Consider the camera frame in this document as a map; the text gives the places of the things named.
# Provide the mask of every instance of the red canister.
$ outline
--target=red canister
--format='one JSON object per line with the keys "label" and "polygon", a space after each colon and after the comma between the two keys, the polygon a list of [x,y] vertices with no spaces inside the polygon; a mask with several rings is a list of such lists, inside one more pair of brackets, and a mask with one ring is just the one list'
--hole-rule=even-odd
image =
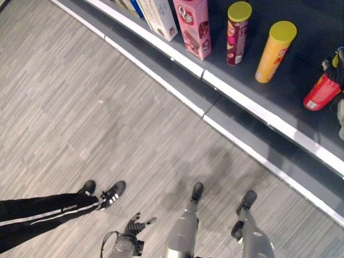
{"label": "red canister", "polygon": [[237,65],[245,50],[248,18],[252,7],[247,2],[236,2],[228,8],[227,62]]}
{"label": "red canister", "polygon": [[[337,67],[338,55],[336,55],[332,60],[332,65]],[[304,98],[303,104],[308,110],[318,111],[326,106],[326,104],[340,92],[341,89],[339,84],[331,81],[326,74],[323,73],[314,85],[313,89]]]}

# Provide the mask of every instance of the brand logo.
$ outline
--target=brand logo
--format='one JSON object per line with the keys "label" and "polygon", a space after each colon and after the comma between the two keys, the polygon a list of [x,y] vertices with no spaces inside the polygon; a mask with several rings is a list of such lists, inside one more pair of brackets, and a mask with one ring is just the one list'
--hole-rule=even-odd
{"label": "brand logo", "polygon": [[68,210],[71,210],[71,209],[76,208],[76,207],[77,207],[77,205],[75,204],[73,206],[63,208],[62,211],[68,211]]}
{"label": "brand logo", "polygon": [[183,6],[178,6],[178,13],[182,17],[183,22],[189,25],[194,24],[194,18],[192,17],[192,13],[186,10]]}

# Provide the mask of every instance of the store shelf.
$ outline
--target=store shelf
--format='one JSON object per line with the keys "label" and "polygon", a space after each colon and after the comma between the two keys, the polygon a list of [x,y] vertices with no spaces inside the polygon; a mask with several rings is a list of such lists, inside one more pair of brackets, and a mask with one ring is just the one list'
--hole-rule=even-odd
{"label": "store shelf", "polygon": [[[245,57],[240,65],[231,67],[225,60],[226,9],[234,1],[209,2],[213,52],[205,61],[185,50],[180,33],[167,42],[152,32],[144,19],[132,16],[110,1],[85,1],[344,176],[344,144],[338,136],[340,125],[336,116],[328,107],[311,112],[302,104],[303,97],[321,75],[321,60],[342,44],[341,2],[330,0],[331,4],[320,6],[307,1],[278,1],[267,7],[263,0],[250,1],[254,13],[250,19]],[[254,79],[255,69],[269,27],[281,19],[292,20],[298,27],[298,35],[273,80],[260,84]],[[316,31],[311,30],[314,22]],[[322,32],[321,36],[314,35],[318,31]],[[310,44],[310,39],[317,40],[317,45]]]}
{"label": "store shelf", "polygon": [[344,226],[340,176],[225,97],[204,120]]}
{"label": "store shelf", "polygon": [[126,10],[110,1],[86,0],[86,2],[92,4],[94,7],[113,18],[115,21],[121,23],[131,31],[141,36],[147,42],[156,46],[162,53],[165,53],[167,56],[183,65],[184,68],[192,72],[197,77],[200,78],[202,76],[204,69],[200,65],[185,57],[182,53],[171,47],[167,41],[161,39],[158,35],[153,34],[144,19],[133,16]]}
{"label": "store shelf", "polygon": [[4,10],[4,8],[6,7],[6,5],[8,5],[8,3],[11,0],[0,0],[0,12],[2,12],[2,10]]}
{"label": "store shelf", "polygon": [[199,78],[167,59],[135,34],[128,33],[126,28],[117,25],[91,5],[83,1],[52,2],[85,23],[200,116],[203,116],[220,97],[218,92],[202,83]]}
{"label": "store shelf", "polygon": [[91,5],[51,1],[98,35],[103,33],[106,42],[344,227],[343,183],[337,173]]}

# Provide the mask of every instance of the floor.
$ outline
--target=floor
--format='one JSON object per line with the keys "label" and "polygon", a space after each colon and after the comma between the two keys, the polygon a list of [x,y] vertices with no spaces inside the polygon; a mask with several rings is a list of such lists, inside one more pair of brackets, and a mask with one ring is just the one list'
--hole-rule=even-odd
{"label": "floor", "polygon": [[230,231],[254,189],[252,212],[276,257],[344,257],[343,229],[50,1],[11,1],[0,42],[0,199],[75,192],[90,178],[97,194],[127,182],[109,209],[2,257],[98,257],[104,234],[138,211],[158,218],[140,234],[143,257],[162,257],[197,181],[205,192],[196,255],[241,257]]}

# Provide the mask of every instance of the product box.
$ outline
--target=product box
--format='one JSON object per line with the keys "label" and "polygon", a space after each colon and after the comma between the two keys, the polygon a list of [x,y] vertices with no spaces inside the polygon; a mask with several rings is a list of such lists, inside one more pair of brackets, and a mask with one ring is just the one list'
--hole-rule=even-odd
{"label": "product box", "polygon": [[139,0],[139,5],[149,27],[171,41],[178,30],[168,0]]}
{"label": "product box", "polygon": [[204,60],[211,53],[207,0],[173,0],[185,46]]}
{"label": "product box", "polygon": [[123,7],[124,9],[128,10],[133,15],[140,18],[143,17],[140,7],[137,4],[137,0],[111,0],[111,1],[115,2],[117,5]]}

